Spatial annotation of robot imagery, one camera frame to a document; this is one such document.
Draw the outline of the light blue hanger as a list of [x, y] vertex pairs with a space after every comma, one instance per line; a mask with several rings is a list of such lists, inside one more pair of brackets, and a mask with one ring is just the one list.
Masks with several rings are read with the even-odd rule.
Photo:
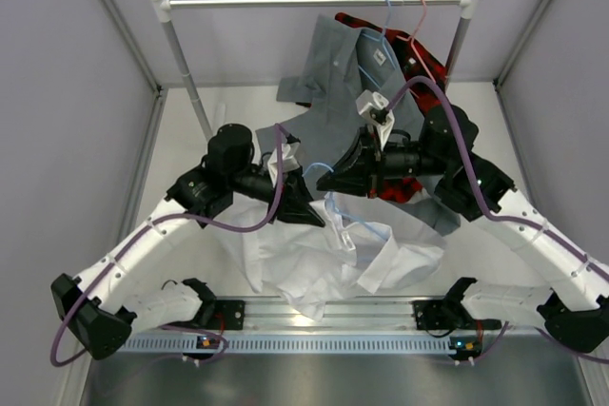
[[[323, 168], [327, 171], [333, 171], [333, 168], [325, 163], [321, 163], [321, 162], [314, 162], [312, 164], [310, 164], [303, 173], [303, 176], [305, 177], [307, 174], [309, 174], [313, 168]], [[376, 238], [378, 238], [379, 240], [383, 241], [383, 242], [387, 242], [389, 237], [386, 233], [384, 233], [381, 230], [378, 230], [377, 228], [375, 228], [373, 225], [371, 225], [370, 223], [362, 220], [359, 217], [353, 216], [351, 214], [348, 214], [344, 211], [342, 211], [340, 209], [340, 207], [337, 204], [337, 200], [336, 200], [336, 193], [335, 192], [329, 192], [326, 194], [325, 197], [326, 202], [329, 204], [329, 207], [331, 209], [331, 212], [337, 216], [340, 220], [340, 226], [344, 225], [344, 221], [348, 221], [348, 222], [352, 222], [352, 223], [356, 223], [360, 226], [362, 226], [366, 231], [370, 232], [371, 234], [373, 234]]]

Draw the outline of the white shirt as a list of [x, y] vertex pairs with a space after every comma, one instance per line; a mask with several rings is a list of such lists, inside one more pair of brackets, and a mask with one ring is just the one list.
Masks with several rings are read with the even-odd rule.
[[256, 293], [273, 290], [310, 319], [330, 301], [399, 292], [426, 280], [441, 265], [443, 237], [390, 203], [336, 194], [340, 209], [389, 237], [340, 220], [325, 200], [312, 206], [325, 227], [273, 222], [249, 233], [219, 230], [216, 237]]

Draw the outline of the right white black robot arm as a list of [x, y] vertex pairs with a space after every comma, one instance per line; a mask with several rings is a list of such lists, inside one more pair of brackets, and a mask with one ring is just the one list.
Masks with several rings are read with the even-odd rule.
[[479, 133], [457, 106], [435, 106], [418, 140], [381, 145], [374, 126], [316, 182], [321, 191], [370, 199], [390, 180], [437, 176], [440, 202], [514, 252], [543, 286], [458, 279], [444, 295], [441, 319], [452, 329], [476, 320], [535, 327], [565, 348], [588, 355], [608, 338], [608, 268], [576, 247], [491, 162], [473, 153]]

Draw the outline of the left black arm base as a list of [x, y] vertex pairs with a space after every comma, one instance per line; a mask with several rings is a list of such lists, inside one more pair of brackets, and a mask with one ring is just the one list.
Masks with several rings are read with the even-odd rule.
[[244, 300], [217, 300], [206, 329], [219, 332], [242, 331], [246, 316], [245, 308]]

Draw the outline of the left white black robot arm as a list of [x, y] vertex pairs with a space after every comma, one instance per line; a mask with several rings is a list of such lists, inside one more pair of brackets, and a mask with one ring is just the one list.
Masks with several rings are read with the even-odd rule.
[[213, 327], [218, 300], [201, 280], [182, 280], [142, 298], [134, 294], [154, 267], [199, 231], [211, 226], [246, 234], [275, 221], [324, 226], [297, 159], [299, 139], [281, 125], [274, 126], [274, 134], [267, 163], [255, 164], [251, 131], [240, 124], [222, 126], [201, 162], [176, 180], [144, 222], [91, 267], [53, 281], [61, 323], [51, 343], [52, 366], [77, 359], [58, 357], [66, 332], [80, 342], [83, 354], [101, 360], [147, 330]]

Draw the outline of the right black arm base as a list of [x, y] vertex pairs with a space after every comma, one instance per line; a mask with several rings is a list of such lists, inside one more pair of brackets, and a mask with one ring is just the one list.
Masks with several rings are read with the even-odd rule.
[[433, 338], [449, 338], [454, 362], [473, 362], [483, 352], [486, 331], [502, 328], [500, 320], [473, 319], [462, 311], [453, 313], [443, 300], [415, 300], [412, 303], [416, 328]]

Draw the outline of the red black plaid shirt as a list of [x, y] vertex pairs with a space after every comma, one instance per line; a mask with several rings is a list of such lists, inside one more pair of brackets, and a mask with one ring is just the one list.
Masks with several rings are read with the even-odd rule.
[[[389, 45], [394, 50], [405, 80], [415, 76], [425, 76], [433, 80], [442, 90], [447, 82], [447, 70], [426, 47], [417, 39], [402, 30], [388, 29], [385, 33]], [[422, 115], [441, 104], [434, 92], [424, 84], [416, 84], [410, 88], [415, 103]], [[393, 203], [414, 202], [414, 196], [422, 191], [422, 184], [414, 178], [388, 180], [380, 194], [382, 200]]]

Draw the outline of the grey button-up shirt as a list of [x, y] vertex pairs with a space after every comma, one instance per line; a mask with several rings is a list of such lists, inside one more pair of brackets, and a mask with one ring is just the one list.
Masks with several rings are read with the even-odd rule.
[[[277, 102], [308, 104], [304, 113], [282, 122], [289, 133], [302, 141], [304, 168], [314, 162], [332, 165], [343, 156], [364, 124], [356, 109], [356, 99], [365, 90], [378, 91], [391, 100], [406, 83], [400, 67], [381, 90], [362, 89], [355, 47], [358, 28], [363, 26], [375, 25], [344, 12], [337, 13], [333, 19], [320, 15], [302, 74], [284, 78], [279, 84]], [[425, 115], [419, 111], [410, 89], [393, 113], [394, 128], [407, 132], [412, 140], [418, 139]], [[441, 235], [459, 228], [460, 217], [433, 197], [439, 178], [416, 180], [422, 184], [422, 191], [414, 196], [413, 203], [390, 203]]]

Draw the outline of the blue hanger holding grey shirt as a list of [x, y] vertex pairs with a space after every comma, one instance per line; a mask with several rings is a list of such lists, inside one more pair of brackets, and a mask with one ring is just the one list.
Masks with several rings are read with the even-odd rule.
[[390, 0], [383, 0], [386, 14], [382, 25], [358, 28], [356, 42], [356, 68], [361, 77], [362, 89], [381, 90], [390, 77], [400, 69], [399, 61], [389, 43], [387, 33], [393, 7]]

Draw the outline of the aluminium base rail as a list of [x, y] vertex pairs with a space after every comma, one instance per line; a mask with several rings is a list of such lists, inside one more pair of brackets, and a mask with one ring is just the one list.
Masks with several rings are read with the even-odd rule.
[[330, 302], [321, 319], [310, 319], [278, 297], [238, 297], [219, 300], [244, 300], [244, 328], [236, 332], [327, 330], [406, 330], [416, 329], [412, 303], [431, 298], [364, 297]]

